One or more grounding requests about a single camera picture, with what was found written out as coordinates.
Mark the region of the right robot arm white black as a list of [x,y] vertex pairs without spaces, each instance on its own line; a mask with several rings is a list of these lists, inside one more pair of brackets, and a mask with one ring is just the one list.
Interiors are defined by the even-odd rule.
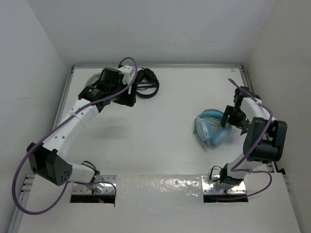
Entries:
[[246,174],[262,164],[279,161],[287,132],[287,123],[276,120],[248,87],[236,88],[233,102],[234,106],[226,107],[220,125],[235,126],[246,137],[241,155],[220,171],[219,182],[227,186],[239,185]]

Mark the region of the light blue headphones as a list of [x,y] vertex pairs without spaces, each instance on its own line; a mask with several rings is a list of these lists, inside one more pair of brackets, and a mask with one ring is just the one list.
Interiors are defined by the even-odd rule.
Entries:
[[218,147],[230,136],[232,126],[222,127],[220,121],[223,112],[216,109],[207,109],[201,112],[194,120],[193,134],[197,134],[207,147]]

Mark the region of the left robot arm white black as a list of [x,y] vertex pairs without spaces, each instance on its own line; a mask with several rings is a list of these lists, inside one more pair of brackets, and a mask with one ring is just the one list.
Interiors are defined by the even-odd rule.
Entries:
[[65,157],[72,143],[84,127],[112,101],[132,107],[136,102],[135,68],[106,67],[99,77],[81,91],[58,130],[41,142],[31,143],[27,152],[32,171],[40,177],[62,186],[66,182],[89,183],[99,172],[86,165],[68,163]]

